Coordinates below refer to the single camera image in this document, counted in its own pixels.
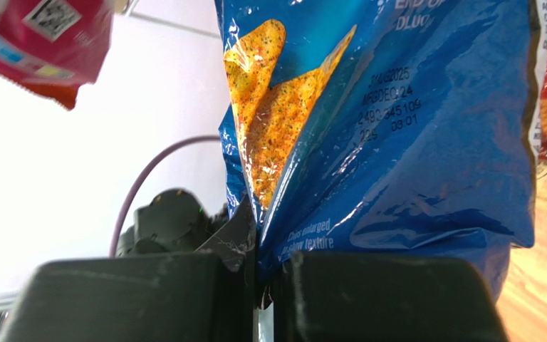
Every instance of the printed expiration date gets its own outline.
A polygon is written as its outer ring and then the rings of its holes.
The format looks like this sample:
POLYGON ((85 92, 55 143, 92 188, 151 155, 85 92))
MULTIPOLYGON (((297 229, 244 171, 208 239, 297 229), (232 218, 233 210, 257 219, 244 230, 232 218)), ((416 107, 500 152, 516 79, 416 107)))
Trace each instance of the printed expiration date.
POLYGON ((396 100, 401 100, 403 98, 407 98, 411 95, 412 95, 412 87, 410 85, 379 88, 377 90, 373 90, 364 94, 364 98, 362 99, 362 104, 369 105, 373 103, 396 101, 396 100))
POLYGON ((408 81, 410 79, 410 69, 405 66, 403 68, 393 68, 384 73, 378 73, 370 77, 369 88, 375 87, 377 84, 386 84, 395 81, 408 81))
POLYGON ((421 100, 415 99, 401 105, 393 105, 383 109, 368 109, 358 114, 358 125, 378 123, 390 118, 398 118, 403 115, 412 113, 421 108, 421 100))
POLYGON ((381 121, 388 121, 392 132, 416 125, 418 123, 416 110, 419 108, 421 108, 421 100, 415 99, 389 108, 375 108, 360 112, 358 114, 359 126, 375 124, 374 128, 368 127, 360 130, 360 142, 377 140, 379 137, 377 124, 381 121))

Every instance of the qr code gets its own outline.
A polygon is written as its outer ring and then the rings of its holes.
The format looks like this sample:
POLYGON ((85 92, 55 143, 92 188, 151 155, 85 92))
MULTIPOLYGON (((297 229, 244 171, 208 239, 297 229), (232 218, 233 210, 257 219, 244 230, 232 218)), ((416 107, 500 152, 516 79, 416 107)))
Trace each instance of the qr code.
POLYGON ((42 36, 55 41, 81 18, 65 0, 43 0, 24 21, 42 36))

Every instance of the orange tortilla chip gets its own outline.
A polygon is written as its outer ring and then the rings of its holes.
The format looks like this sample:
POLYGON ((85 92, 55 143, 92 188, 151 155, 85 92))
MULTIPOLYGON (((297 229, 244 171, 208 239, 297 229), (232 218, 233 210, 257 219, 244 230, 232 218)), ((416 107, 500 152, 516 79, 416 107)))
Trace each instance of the orange tortilla chip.
POLYGON ((267 209, 303 126, 355 33, 355 26, 322 65, 273 87, 246 136, 246 168, 254 194, 267 209))
POLYGON ((269 90, 285 40, 284 26, 271 19, 240 38, 223 56, 240 145, 259 102, 269 90))

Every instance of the black plastic part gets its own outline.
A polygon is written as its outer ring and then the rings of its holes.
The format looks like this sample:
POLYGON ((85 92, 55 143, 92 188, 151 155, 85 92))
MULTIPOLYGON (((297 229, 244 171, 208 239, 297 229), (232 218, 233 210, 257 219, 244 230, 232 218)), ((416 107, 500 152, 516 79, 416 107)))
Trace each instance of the black plastic part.
POLYGON ((131 254, 135 248, 135 226, 131 226, 128 230, 120 235, 118 239, 118 247, 115 251, 115 256, 125 257, 131 254))
POLYGON ((243 277, 242 341, 257 341, 259 334, 259 310, 256 282, 256 228, 248 198, 243 198, 234 216, 206 241, 198 252, 214 252, 231 271, 243 277))
POLYGON ((210 219, 212 230, 216 232, 217 230, 221 229, 221 227, 223 227, 228 221, 229 221, 229 208, 227 207, 227 203, 225 203, 223 205, 223 209, 217 212, 210 219))
POLYGON ((42 266, 0 342, 245 341, 243 274, 215 254, 42 266))
POLYGON ((508 341, 484 281, 458 259, 297 253, 272 294, 276 342, 508 341))
POLYGON ((135 212, 134 240, 155 242, 168 252, 193 252, 214 233, 193 194, 182 189, 160 193, 135 212))

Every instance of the purple cable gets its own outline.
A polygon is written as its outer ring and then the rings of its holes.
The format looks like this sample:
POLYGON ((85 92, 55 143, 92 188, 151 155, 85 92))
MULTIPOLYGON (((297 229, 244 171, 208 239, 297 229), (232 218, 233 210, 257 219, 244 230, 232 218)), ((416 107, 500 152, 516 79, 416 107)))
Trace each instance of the purple cable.
POLYGON ((126 198, 124 199, 122 208, 120 208, 120 213, 118 214, 118 220, 115 222, 115 228, 113 230, 113 238, 111 239, 111 245, 109 247, 110 258, 115 258, 116 249, 118 249, 118 240, 120 238, 120 235, 122 234, 122 229, 124 228, 124 221, 126 220, 126 215, 128 215, 128 210, 130 210, 130 205, 132 204, 132 201, 135 199, 137 192, 139 192, 141 185, 147 179, 147 176, 149 176, 149 174, 153 171, 153 169, 155 169, 155 167, 162 160, 164 160, 164 158, 171 155, 173 152, 189 145, 193 145, 197 143, 205 143, 207 141, 220 142, 221 138, 219 138, 216 135, 202 135, 199 137, 193 137, 193 138, 179 141, 167 147, 165 150, 163 150, 158 155, 156 155, 155 158, 153 158, 149 162, 149 164, 147 164, 145 169, 141 171, 141 173, 139 174, 139 177, 137 177, 134 184, 132 184, 130 191, 128 191, 128 195, 126 195, 126 198))

